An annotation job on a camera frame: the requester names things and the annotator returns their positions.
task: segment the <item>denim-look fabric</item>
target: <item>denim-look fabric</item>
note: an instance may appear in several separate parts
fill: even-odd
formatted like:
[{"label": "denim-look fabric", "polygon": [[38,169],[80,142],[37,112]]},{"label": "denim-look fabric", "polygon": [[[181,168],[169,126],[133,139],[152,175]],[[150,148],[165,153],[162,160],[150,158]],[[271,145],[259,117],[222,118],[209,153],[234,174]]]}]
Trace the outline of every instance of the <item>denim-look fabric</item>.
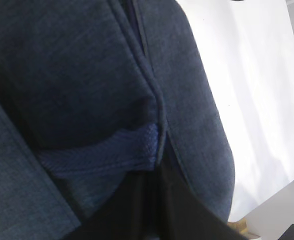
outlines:
[{"label": "denim-look fabric", "polygon": [[[31,133],[35,153],[96,145],[119,129],[152,123],[158,127],[160,161],[168,124],[170,143],[190,188],[226,220],[233,191],[232,154],[186,16],[172,0],[136,1],[135,7],[145,52],[117,0],[0,0],[0,102],[13,106],[15,111],[6,108],[11,118],[19,114],[26,122],[27,130],[19,130]],[[10,140],[1,131],[0,137],[4,143]],[[0,170],[12,156],[2,154]],[[51,189],[33,199],[29,193],[37,187],[32,184],[45,179],[55,187],[30,157],[43,174],[28,167],[28,157],[12,172],[0,174],[3,184],[11,184],[10,189],[0,188],[0,240],[60,239],[79,224],[77,217],[87,218],[99,208],[125,174],[122,169],[112,177],[53,178],[60,192]],[[20,168],[29,181],[15,178]],[[52,191],[63,195],[73,210],[67,206],[65,211],[76,224],[56,212],[48,196]],[[13,222],[6,206],[18,206],[14,213],[22,217]],[[46,219],[49,226],[41,231]],[[34,238],[26,237],[33,232]]]},{"label": "denim-look fabric", "polygon": [[79,225],[0,106],[0,240],[58,240]]},{"label": "denim-look fabric", "polygon": [[177,160],[198,199],[227,221],[234,161],[188,20],[174,0],[134,3]]},{"label": "denim-look fabric", "polygon": [[126,171],[152,170],[162,156],[162,94],[151,68],[118,1],[0,0],[0,26],[0,102],[12,119],[21,115],[39,156],[99,145],[121,129],[157,124],[157,156],[147,167],[112,169],[110,162],[105,176],[52,177],[83,221],[112,195]]}]

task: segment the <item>black fabric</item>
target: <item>black fabric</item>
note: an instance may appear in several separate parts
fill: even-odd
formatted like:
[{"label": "black fabric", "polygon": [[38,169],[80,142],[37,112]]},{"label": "black fabric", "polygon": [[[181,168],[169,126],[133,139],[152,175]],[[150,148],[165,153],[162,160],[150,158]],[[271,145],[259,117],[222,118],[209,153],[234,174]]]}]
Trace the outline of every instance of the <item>black fabric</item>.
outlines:
[{"label": "black fabric", "polygon": [[128,173],[112,198],[63,240],[245,240],[191,193],[165,152],[157,172]]}]

